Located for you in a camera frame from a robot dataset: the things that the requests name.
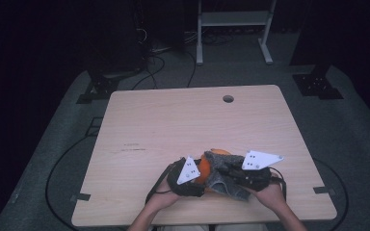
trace metal stand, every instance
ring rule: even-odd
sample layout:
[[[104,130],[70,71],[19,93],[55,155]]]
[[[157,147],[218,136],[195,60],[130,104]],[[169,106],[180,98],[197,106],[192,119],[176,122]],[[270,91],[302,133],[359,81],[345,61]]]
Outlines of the metal stand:
[[[222,13],[203,13],[202,0],[198,1],[198,43],[197,43],[197,64],[203,64],[202,49],[202,27],[204,26],[254,26],[264,25],[263,38],[258,40],[260,49],[263,53],[266,64],[272,64],[273,59],[267,48],[267,38],[272,25],[273,15],[277,0],[272,0],[268,11],[261,12],[222,12]]]

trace dark background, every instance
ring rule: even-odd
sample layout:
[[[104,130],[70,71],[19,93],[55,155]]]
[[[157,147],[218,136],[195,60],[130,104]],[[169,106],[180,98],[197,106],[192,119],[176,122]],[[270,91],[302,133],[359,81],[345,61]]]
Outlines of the dark background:
[[[0,212],[74,78],[88,68],[141,66],[146,54],[135,27],[176,43],[183,30],[196,29],[196,2],[0,1]],[[262,2],[217,6],[266,8]],[[208,9],[215,4],[204,1]],[[291,64],[336,65],[370,107],[370,1],[278,1],[272,31],[300,28]]]

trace gray cloth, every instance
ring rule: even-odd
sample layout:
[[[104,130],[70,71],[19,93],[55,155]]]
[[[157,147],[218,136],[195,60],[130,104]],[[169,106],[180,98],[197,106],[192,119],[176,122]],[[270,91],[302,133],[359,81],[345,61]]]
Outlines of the gray cloth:
[[[206,186],[216,193],[226,194],[237,200],[248,201],[251,193],[234,184],[231,177],[220,174],[218,171],[218,169],[228,170],[229,166],[243,162],[245,157],[219,155],[211,151],[205,151],[204,155],[211,166],[211,172],[205,182]]]

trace metal bracket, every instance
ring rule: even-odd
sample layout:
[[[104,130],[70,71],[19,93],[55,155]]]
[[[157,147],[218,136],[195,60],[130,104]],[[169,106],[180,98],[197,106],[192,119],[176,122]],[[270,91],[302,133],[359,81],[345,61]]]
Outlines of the metal bracket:
[[[191,181],[200,176],[197,165],[195,164],[194,159],[191,156],[188,156],[186,159],[185,165],[179,174],[176,184],[181,185],[185,182]]]
[[[243,170],[260,170],[284,160],[282,156],[250,150],[242,164]]]
[[[309,74],[295,74],[293,79],[303,96],[318,96],[320,99],[343,99],[338,89],[326,78],[330,64],[317,64]]]

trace orange object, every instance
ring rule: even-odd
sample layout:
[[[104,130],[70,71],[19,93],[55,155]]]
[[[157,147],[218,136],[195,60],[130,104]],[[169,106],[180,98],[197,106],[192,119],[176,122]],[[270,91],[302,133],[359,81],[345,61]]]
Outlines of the orange object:
[[[222,150],[222,149],[216,149],[212,148],[211,152],[215,154],[220,154],[220,155],[230,155],[228,151]],[[195,179],[195,183],[197,184],[205,184],[205,181],[208,179],[208,176],[210,174],[210,163],[208,160],[206,160],[206,157],[204,154],[200,156],[200,163],[198,165],[198,170],[200,172],[200,176]]]

